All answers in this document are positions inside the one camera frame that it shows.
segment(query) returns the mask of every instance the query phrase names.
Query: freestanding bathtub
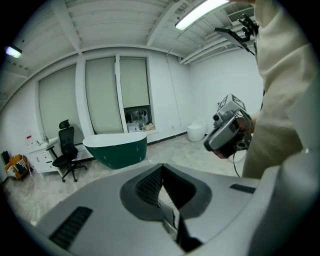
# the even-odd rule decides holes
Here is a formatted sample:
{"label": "freestanding bathtub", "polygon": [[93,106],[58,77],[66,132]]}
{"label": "freestanding bathtub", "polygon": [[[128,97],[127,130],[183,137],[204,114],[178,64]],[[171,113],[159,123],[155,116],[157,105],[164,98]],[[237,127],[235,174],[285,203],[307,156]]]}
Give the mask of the freestanding bathtub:
{"label": "freestanding bathtub", "polygon": [[86,137],[82,143],[95,159],[111,169],[139,163],[147,154],[144,132],[97,134]]}

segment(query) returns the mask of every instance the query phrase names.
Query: white toilet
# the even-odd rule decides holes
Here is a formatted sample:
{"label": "white toilet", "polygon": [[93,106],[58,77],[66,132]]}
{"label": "white toilet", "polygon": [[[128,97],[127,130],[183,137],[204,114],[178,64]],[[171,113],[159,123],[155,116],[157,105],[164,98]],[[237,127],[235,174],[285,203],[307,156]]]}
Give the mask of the white toilet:
{"label": "white toilet", "polygon": [[205,137],[207,130],[206,122],[204,120],[194,121],[187,128],[188,139],[191,142],[201,141]]}

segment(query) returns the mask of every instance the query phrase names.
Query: person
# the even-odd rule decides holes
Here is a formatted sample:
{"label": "person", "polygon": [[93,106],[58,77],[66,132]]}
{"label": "person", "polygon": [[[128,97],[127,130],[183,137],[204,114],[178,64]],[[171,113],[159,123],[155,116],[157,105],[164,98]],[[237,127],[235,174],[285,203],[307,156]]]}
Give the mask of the person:
{"label": "person", "polygon": [[[259,25],[256,62],[265,95],[261,111],[251,117],[253,136],[242,177],[260,179],[266,168],[281,165],[287,157],[303,149],[287,111],[316,77],[317,62],[311,43],[277,2],[232,1],[253,4]],[[243,119],[237,121],[241,131],[248,130]],[[225,158],[219,151],[214,153]]]}

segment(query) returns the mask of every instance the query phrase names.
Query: window blind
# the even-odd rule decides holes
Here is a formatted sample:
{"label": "window blind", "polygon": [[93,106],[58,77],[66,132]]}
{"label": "window blind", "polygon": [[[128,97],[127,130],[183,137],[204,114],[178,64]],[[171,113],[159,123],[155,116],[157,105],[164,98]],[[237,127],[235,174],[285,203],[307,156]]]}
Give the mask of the window blind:
{"label": "window blind", "polygon": [[90,118],[97,134],[123,133],[117,85],[115,58],[86,62],[86,97]]}
{"label": "window blind", "polygon": [[124,108],[149,105],[145,59],[120,59],[121,92]]}
{"label": "window blind", "polygon": [[59,124],[69,119],[74,127],[74,144],[81,144],[84,135],[78,116],[76,102],[76,66],[58,71],[39,81],[40,115],[45,135],[59,136]]}

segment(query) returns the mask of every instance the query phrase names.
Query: ceiling light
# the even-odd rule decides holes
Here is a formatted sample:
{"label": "ceiling light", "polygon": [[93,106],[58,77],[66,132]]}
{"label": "ceiling light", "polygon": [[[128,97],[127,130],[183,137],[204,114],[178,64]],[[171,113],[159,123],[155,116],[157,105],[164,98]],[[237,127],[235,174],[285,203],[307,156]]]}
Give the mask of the ceiling light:
{"label": "ceiling light", "polygon": [[12,46],[8,46],[5,49],[5,53],[8,55],[11,55],[12,57],[19,58],[22,53],[22,50],[12,45]]}
{"label": "ceiling light", "polygon": [[201,18],[203,15],[228,2],[229,1],[227,0],[206,0],[188,12],[177,22],[177,24],[175,24],[175,27],[181,31],[185,30],[189,25]]}

